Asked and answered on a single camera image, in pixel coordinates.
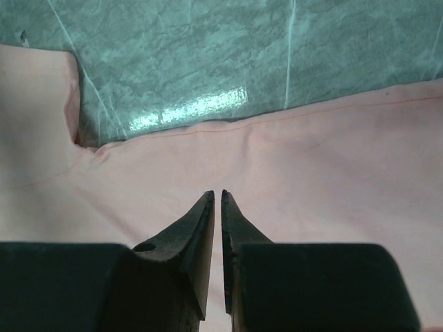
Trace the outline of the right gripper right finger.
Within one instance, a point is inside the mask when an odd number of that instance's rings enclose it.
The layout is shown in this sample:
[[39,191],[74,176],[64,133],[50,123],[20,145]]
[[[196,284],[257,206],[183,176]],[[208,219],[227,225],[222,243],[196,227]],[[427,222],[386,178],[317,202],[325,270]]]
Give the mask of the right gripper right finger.
[[373,243],[275,243],[221,195],[226,312],[234,331],[419,331],[392,255]]

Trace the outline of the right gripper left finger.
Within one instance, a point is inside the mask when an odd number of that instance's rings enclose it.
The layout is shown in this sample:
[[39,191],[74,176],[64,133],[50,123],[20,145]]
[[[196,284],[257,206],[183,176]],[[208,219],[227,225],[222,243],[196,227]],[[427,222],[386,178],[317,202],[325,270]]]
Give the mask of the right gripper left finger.
[[2,331],[197,331],[206,317],[215,195],[133,248],[1,244]]

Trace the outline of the salmon pink t shirt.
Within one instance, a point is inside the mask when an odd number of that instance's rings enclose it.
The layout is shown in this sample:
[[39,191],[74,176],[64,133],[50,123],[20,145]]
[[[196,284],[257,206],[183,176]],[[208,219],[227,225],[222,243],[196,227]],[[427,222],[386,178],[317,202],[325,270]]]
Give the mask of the salmon pink t shirt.
[[442,81],[81,147],[67,52],[1,47],[1,239],[135,246],[228,190],[279,242],[368,242],[442,328]]

